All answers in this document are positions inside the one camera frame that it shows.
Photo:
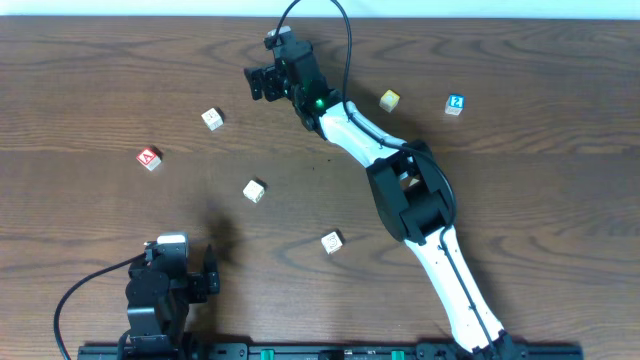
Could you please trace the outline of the blue number 2 block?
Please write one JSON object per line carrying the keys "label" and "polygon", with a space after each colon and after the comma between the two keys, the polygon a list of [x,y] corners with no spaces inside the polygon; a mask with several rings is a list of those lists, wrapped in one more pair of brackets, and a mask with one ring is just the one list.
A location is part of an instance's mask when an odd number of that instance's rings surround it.
{"label": "blue number 2 block", "polygon": [[451,94],[445,105],[447,115],[459,116],[464,109],[465,97],[459,94]]}

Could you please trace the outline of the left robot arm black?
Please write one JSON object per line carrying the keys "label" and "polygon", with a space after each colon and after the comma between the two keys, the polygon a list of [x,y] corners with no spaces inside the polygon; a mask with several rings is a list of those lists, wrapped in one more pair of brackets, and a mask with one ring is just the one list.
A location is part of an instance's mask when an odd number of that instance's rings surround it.
{"label": "left robot arm black", "polygon": [[202,269],[190,272],[186,244],[149,242],[128,274],[125,294],[130,345],[119,351],[121,358],[187,359],[190,350],[185,324],[189,308],[205,303],[220,291],[213,249],[204,251]]}

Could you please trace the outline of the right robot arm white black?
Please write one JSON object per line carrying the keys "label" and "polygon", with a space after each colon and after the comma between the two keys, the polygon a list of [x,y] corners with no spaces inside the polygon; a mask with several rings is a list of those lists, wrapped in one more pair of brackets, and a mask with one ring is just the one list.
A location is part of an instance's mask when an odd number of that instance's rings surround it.
{"label": "right robot arm white black", "polygon": [[274,62],[244,71],[254,99],[286,98],[303,126],[355,158],[366,170],[378,215],[390,235],[423,266],[448,316],[456,343],[478,359],[513,349],[461,254],[453,188],[428,146],[393,137],[328,86],[313,47],[287,35],[265,39]]}

